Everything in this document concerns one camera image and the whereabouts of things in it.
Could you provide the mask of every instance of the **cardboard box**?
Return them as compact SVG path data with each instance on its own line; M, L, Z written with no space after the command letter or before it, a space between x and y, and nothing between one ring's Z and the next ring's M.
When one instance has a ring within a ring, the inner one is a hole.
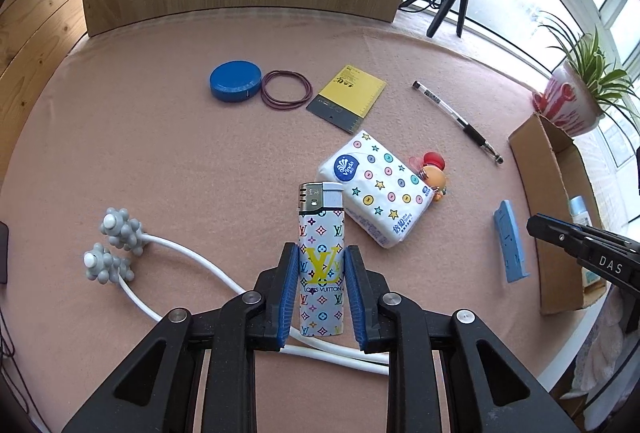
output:
M530 214L571 222L569 199L581 195L594 227L602 228L591 182L574 141L539 114L509 136L527 195ZM540 310L555 314L595 303L606 292L604 281L583 289L582 267L560 247L536 240L540 269Z

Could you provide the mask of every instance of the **pen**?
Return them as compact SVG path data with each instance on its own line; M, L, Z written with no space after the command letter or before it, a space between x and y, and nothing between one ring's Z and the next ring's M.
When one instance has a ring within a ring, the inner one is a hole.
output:
M420 81L414 81L414 88L418 90L418 92L422 92L425 96L429 98L429 100L435 104L439 109L441 109L445 114L447 114L451 119L455 120L462 128L462 131L465 132L473 142L475 142L480 148L485 150L493 159L496 164L502 164L504 159L498 152L494 150L494 147L491 146L487 142L487 140L480 135L478 130L476 130L473 126L467 123L459 113L457 113L453 108L451 108L447 103L441 100L436 94L431 92L426 86L424 86Z

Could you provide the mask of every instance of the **table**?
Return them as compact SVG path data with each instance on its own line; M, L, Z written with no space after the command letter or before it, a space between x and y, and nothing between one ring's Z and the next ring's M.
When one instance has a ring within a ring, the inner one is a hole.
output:
M212 98L207 78L232 59L263 73L303 73L316 92L351 63L387 81L363 129L400 158L434 150L446 159L448 193L408 239L386 250L347 219L346 243L368 269L423 308L470 308L534 374L581 315L539 314L535 244L507 137L532 110L509 78L429 42L345 15L299 10L207 11L151 20L91 38L65 58L20 135L0 192L10 228L9 283L0 292L34 399L54 431L151 329L116 286L84 278L82 253L106 243L109 206L127 207L152 234L209 258L251 287L295 241L298 184L349 138L304 109L277 112L259 96ZM440 93L505 158L497 167L410 86ZM300 87L275 80L275 97ZM508 284L493 212L511 200L531 276ZM149 247L132 268L137 295L156 312L221 306L231 292L202 268ZM336 342L356 346L349 318ZM385 430L386 379L277 353L258 353L262 431ZM305 409L314 381L322 397Z

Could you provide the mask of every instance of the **white cable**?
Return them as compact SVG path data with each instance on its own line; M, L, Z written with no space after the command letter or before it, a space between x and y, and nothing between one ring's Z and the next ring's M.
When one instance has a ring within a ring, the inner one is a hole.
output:
M151 241L153 243L163 245L164 247L173 249L178 253L184 254L184 256L190 257L205 269L212 272L213 275L222 280L222 282L225 283L225 285L233 290L236 294L242 294L245 292L245 290L241 286L239 286L238 283L234 282L228 275L226 275L226 273L223 272L222 269L211 263L205 257L200 256L198 253L191 251L183 245L175 243L174 241L171 241L169 239L161 238L154 235L143 234L142 239L145 241ZM151 308L145 305L144 302L133 293L133 291L129 288L129 286L124 282L122 278L118 278L120 286L124 289L127 296L129 296L131 301L133 301L133 303L137 305L137 307L139 307L142 312L144 312L155 321L161 320L161 316L159 314L156 314L153 310L151 310ZM333 343L322 341L321 339L316 339L314 337L305 337L300 333L299 330L293 327L290 328L289 335L295 340L300 341L301 343L312 347L312 349L317 350L311 350L304 347L296 347L293 345L286 345L282 350L280 350L281 352L292 353L293 355L300 355L303 357L311 357L313 359L319 359L321 361L334 363L336 365L348 366L350 368L360 369L362 371L371 371L372 373L382 373L388 375L388 368L386 368L385 366L380 366L380 364L388 365L389 359L387 353L364 353L360 350L335 345Z
M236 294L242 294L242 293L246 292L241 286L238 285L238 283L234 282L231 278L229 278L222 271L222 269L216 267L208 259L206 259L203 256L200 256L198 253L194 253L193 251L191 251L190 249L187 249L183 245L180 245L179 243L175 243L174 241L171 241L170 239L160 238L159 236L142 235L141 238L143 240L145 240L145 241L152 241L154 243L158 243L160 245L164 245L164 247L168 247L169 249L173 249L174 251L178 251L179 253L184 254L184 256L188 256L191 259L197 261L205 269L210 270L215 276L220 278L220 280L222 280L222 283L224 283L226 286L228 286L228 288L230 288Z
M367 363L365 361L351 359L350 357L343 357L341 355L334 355L333 353L322 352L322 350L296 347L293 345L284 345L284 348L280 350L280 352L290 353L291 355L300 355L301 357L310 357L311 359L318 359L320 361L326 361L327 363L334 363L334 365L347 366L348 368L359 369L361 371L369 371L370 373L389 375L388 366L377 365L375 363Z
M340 357L360 359L368 363L380 363L382 365L389 364L388 353L364 353L360 350L356 350L355 348L342 347L340 345L335 345L334 343L329 343L328 341L323 341L322 339L316 339L315 337L305 337L298 329L293 327L290 328L289 336L301 343L304 343L305 345L309 345L312 348L332 353L334 355L339 355Z
M131 298L131 301L135 303L136 306L140 308L140 310L142 310L142 312L144 312L154 321L160 321L162 319L161 315L156 314L153 310L151 310L151 308L145 305L142 300L138 298L138 296L133 293L133 291L127 285L127 282L124 281L120 276L118 276L118 282L120 283L120 286L123 288L124 292L126 292L127 296ZM334 365L347 366L348 368L359 369L361 371L369 371L370 373L380 373L382 375L389 374L388 366L359 361L357 359L351 359L350 357L343 357L341 355L335 355L333 353L327 353L321 350L297 347L295 345L284 345L284 347L280 349L280 352L288 353L289 355L298 355L300 357L308 357L310 359L317 359L318 361L325 361L327 363L334 363Z
M133 291L129 288L129 285L127 285L127 282L125 282L122 279L121 275L118 275L118 283L120 283L120 286L122 287L122 289L124 290L124 292L127 294L127 296L129 296L131 298L131 301L133 303L136 304L136 306L142 310L142 312L144 312L147 316L149 316L152 320L154 321L159 321L162 319L162 316L159 314L156 314L155 312L153 312L148 306L146 306L143 302L142 299L140 299L138 296L136 296L135 294L133 294Z

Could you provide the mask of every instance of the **cartoon figure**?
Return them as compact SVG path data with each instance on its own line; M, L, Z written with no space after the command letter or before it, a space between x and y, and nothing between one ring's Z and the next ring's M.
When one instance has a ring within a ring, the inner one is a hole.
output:
M447 176L444 174L445 162L440 153L427 152L422 160L409 158L409 166L425 184L435 192L433 201L437 202L447 193Z

